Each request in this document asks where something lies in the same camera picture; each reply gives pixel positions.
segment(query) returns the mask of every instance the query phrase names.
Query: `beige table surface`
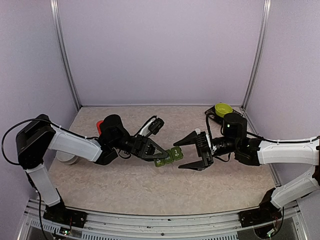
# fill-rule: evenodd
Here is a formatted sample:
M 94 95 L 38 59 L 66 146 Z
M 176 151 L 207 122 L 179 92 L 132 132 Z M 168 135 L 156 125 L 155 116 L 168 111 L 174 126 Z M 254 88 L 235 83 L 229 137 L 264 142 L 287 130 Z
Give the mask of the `beige table surface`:
M 194 129 L 206 130 L 207 109 L 83 107 L 70 129 L 88 137 L 97 136 L 96 122 L 118 114 L 133 135 L 149 117 L 157 115 L 165 124 L 151 138 L 164 149 L 170 149 Z M 221 136 L 220 126 L 210 122 L 212 136 Z M 134 156 L 127 160 L 118 157 L 106 166 L 85 159 L 64 165 L 55 159 L 49 173 L 67 206 L 135 215 L 192 215 L 255 207 L 265 192 L 275 186 L 268 166 L 246 166 L 233 156 L 230 162 L 216 159 L 211 167 L 200 172 L 178 169 L 178 165 L 200 160 L 194 145 L 181 148 L 184 158 L 162 167 Z

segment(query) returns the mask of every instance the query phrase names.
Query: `green block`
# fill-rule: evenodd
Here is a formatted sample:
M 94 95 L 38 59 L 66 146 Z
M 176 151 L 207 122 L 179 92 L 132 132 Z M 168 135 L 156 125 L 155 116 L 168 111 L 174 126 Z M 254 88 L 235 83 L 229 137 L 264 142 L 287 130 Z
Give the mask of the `green block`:
M 169 154 L 169 156 L 164 159 L 165 164 L 173 163 L 175 160 L 174 160 L 174 158 L 172 156 L 171 150 L 168 149 L 168 150 L 166 150 L 166 152 Z
M 154 161 L 154 165 L 157 168 L 162 167 L 162 166 L 164 166 L 166 164 L 165 160 L 163 158 L 155 158 L 153 161 Z
M 181 150 L 181 148 L 179 146 L 175 146 L 175 147 L 171 148 L 170 151 L 171 151 L 171 154 L 172 154 L 172 157 L 173 157 L 174 161 L 178 161 L 178 160 L 184 158 L 182 150 Z

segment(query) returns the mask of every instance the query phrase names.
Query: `green bowl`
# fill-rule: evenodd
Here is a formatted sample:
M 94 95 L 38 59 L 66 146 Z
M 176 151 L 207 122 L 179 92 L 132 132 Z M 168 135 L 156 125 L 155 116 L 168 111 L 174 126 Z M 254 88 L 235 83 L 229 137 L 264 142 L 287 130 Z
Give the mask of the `green bowl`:
M 215 113 L 221 118 L 223 118 L 226 114 L 232 113 L 233 111 L 231 106 L 222 102 L 216 104 L 214 106 L 214 109 L 215 109 Z

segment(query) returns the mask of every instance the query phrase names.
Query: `red object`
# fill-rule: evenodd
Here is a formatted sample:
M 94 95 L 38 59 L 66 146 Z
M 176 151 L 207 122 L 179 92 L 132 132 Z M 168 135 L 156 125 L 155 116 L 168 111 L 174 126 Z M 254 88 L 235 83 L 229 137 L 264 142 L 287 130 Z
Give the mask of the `red object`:
M 102 124 L 103 122 L 104 122 L 104 121 L 98 121 L 98 122 L 96 123 L 96 128 L 98 129 L 99 135 L 101 135 L 100 124 Z

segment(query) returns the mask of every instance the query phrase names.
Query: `white wall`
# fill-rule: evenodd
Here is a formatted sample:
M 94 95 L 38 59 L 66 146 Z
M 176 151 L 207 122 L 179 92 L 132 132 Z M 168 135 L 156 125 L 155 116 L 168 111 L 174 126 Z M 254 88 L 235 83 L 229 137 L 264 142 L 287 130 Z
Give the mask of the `white wall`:
M 272 0 L 248 114 L 259 133 L 301 139 L 320 132 L 320 1 Z M 278 164 L 283 184 L 309 166 Z M 311 240 L 320 234 L 320 192 L 298 201 Z
M 263 0 L 58 3 L 83 105 L 242 103 Z
M 0 137 L 13 124 L 41 113 L 68 127 L 76 114 L 59 54 L 50 1 L 0 2 Z M 16 162 L 14 131 L 6 140 Z M 52 161 L 53 153 L 45 159 Z M 20 166 L 0 156 L 0 239 L 12 240 L 34 193 Z

